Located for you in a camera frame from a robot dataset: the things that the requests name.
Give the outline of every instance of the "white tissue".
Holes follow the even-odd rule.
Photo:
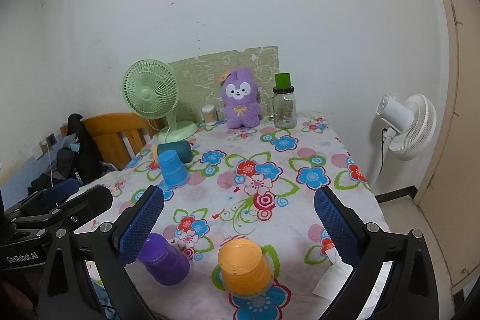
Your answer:
[[[336,248],[331,248],[326,251],[328,259],[333,263],[333,265],[326,271],[323,277],[318,282],[317,286],[313,290],[313,294],[319,295],[320,297],[326,298],[327,300],[333,301],[337,294],[340,292],[345,282],[347,281],[350,273],[353,271],[353,267],[349,264],[345,264],[340,259],[340,255],[337,252]],[[382,293],[383,287],[385,286],[386,279],[390,272],[390,267],[392,262],[384,263],[378,274],[377,281],[373,287],[370,296],[368,297],[365,306],[358,319],[366,319],[371,316],[374,311],[375,305],[377,305],[378,298]]]

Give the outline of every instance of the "glass jar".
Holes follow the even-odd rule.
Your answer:
[[[274,96],[269,100],[270,116],[273,117],[274,125],[280,129],[292,129],[297,124],[297,108],[293,86],[290,88],[273,88]]]

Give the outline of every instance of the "floor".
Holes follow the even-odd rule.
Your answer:
[[[439,319],[450,320],[454,315],[450,276],[437,241],[422,212],[410,197],[382,202],[380,208],[392,232],[406,234],[413,228],[423,232],[437,281]]]

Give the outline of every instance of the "purple plush toy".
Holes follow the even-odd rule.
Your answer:
[[[224,114],[228,128],[256,127],[260,124],[261,106],[257,102],[258,87],[248,68],[230,72],[222,86]]]

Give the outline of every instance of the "wooden chair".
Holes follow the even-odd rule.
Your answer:
[[[160,129],[159,121],[152,121],[153,126]],[[131,160],[127,147],[123,142],[121,132],[127,137],[131,149],[136,155],[145,146],[142,131],[153,137],[157,131],[145,118],[135,113],[112,113],[83,119],[82,122],[98,146],[104,162],[112,163],[123,170]],[[67,134],[67,126],[60,128],[63,136]]]

